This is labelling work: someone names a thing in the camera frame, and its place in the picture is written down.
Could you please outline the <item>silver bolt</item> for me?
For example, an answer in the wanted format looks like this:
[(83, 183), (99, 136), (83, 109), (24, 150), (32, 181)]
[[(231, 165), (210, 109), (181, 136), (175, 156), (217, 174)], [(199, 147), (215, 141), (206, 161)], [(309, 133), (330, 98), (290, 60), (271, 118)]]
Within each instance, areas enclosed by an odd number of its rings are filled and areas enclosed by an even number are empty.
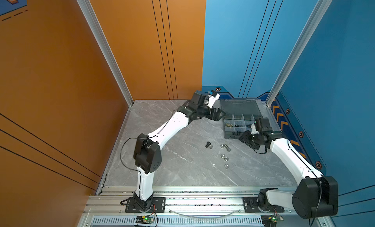
[(228, 152), (230, 152), (230, 151), (231, 151), (231, 149), (229, 148), (229, 146), (228, 146), (228, 145), (226, 145), (226, 144), (225, 144), (225, 147), (226, 147), (226, 149), (227, 149), (227, 151), (228, 151)]

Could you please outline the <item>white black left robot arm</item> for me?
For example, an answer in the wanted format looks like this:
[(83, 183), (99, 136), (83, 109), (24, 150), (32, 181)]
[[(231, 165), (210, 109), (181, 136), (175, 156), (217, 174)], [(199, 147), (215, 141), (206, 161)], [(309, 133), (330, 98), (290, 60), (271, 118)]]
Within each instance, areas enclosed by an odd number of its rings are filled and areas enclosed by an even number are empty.
[(214, 90), (210, 92), (196, 91), (192, 99), (184, 102), (172, 112), (172, 116), (154, 132), (140, 134), (136, 140), (133, 154), (138, 171), (137, 188), (133, 198), (142, 212), (152, 209), (154, 172), (162, 163), (161, 150), (167, 142), (192, 121), (207, 118), (219, 121), (226, 115), (214, 103), (220, 94)]

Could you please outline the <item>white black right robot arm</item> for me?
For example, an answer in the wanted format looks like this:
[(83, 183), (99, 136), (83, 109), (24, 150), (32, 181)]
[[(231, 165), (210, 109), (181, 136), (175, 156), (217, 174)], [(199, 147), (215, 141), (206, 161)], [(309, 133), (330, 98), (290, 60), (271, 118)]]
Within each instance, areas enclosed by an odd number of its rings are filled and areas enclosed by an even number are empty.
[(290, 171), (297, 183), (294, 192), (277, 188), (261, 189), (258, 208), (274, 211), (276, 207), (293, 209), (303, 219), (334, 216), (338, 213), (338, 182), (313, 167), (284, 137), (274, 131), (267, 118), (259, 118), (239, 140), (253, 150), (264, 146), (275, 154)]

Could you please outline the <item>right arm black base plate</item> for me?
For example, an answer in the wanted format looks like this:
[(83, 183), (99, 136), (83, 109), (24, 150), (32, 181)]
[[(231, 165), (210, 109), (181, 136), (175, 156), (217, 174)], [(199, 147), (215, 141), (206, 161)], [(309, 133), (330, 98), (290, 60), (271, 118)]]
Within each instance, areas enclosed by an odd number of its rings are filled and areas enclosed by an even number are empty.
[(271, 205), (267, 201), (260, 200), (255, 196), (243, 197), (242, 201), (246, 213), (285, 212), (283, 207)]

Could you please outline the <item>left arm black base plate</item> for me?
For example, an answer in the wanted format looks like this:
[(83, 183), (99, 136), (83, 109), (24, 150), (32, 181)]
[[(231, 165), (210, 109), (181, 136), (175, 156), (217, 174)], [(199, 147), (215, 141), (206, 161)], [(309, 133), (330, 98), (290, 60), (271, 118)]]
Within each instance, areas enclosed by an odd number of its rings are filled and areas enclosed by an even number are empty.
[(166, 207), (165, 197), (150, 197), (146, 201), (139, 199), (137, 196), (127, 200), (125, 213), (164, 213)]

